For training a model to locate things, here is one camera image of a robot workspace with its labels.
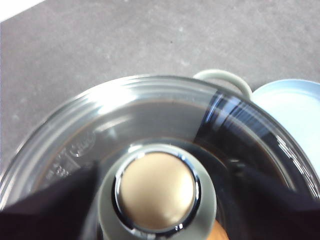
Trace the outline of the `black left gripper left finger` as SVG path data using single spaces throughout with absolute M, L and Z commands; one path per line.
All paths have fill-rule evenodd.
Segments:
M 77 240 L 93 203 L 99 165 L 90 162 L 0 212 L 2 240 Z

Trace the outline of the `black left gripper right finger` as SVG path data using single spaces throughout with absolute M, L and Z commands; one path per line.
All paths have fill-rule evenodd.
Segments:
M 224 220 L 231 240 L 318 240 L 320 203 L 241 162 L 227 164 L 232 208 Z

